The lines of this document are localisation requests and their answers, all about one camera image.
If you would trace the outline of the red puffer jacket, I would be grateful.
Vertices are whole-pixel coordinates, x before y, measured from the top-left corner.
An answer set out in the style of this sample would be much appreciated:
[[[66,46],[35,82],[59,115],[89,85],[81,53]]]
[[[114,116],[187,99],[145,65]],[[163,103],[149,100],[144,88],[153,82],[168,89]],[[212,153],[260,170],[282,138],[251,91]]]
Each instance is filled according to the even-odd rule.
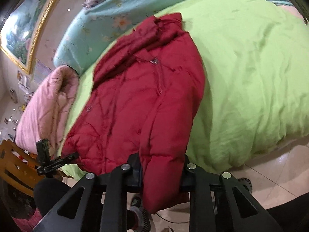
[[[120,37],[93,72],[90,97],[61,154],[101,175],[138,154],[149,213],[183,200],[181,174],[205,87],[202,58],[180,13],[151,16]]]

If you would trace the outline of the wooden chair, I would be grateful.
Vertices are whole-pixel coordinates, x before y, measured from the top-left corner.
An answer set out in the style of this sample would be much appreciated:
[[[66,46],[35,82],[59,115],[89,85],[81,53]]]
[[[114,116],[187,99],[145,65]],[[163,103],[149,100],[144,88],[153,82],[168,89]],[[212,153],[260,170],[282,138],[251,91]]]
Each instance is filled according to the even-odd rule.
[[[45,176],[37,174],[39,163],[11,140],[1,142],[1,178],[22,193],[33,197],[34,187]]]

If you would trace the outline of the light green bed sheet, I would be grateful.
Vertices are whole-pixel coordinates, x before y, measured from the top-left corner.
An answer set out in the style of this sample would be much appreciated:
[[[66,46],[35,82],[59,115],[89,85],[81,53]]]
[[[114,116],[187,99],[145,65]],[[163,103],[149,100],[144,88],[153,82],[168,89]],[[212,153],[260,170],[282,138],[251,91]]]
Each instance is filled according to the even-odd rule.
[[[185,0],[154,16],[173,13],[182,15],[205,72],[185,156],[222,172],[308,135],[308,27],[302,19],[266,0]],[[81,77],[66,136],[90,97],[96,65],[117,40]]]

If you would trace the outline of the gold framed landscape painting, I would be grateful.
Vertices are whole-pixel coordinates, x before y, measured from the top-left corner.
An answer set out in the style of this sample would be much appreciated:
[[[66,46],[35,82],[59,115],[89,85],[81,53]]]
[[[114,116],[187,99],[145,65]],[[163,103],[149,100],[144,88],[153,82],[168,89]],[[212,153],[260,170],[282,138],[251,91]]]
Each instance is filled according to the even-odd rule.
[[[32,63],[43,28],[59,0],[22,0],[1,30],[1,51],[24,73]]]

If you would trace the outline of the teal floral quilt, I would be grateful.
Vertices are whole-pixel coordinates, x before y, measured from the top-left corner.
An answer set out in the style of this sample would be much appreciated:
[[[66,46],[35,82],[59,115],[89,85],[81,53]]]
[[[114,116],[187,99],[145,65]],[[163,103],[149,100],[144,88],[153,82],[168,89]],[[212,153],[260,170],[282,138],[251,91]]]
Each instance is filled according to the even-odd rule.
[[[53,58],[54,66],[68,65],[81,75],[107,46],[145,18],[184,0],[103,0],[82,8],[68,26]],[[292,6],[290,0],[266,0]]]

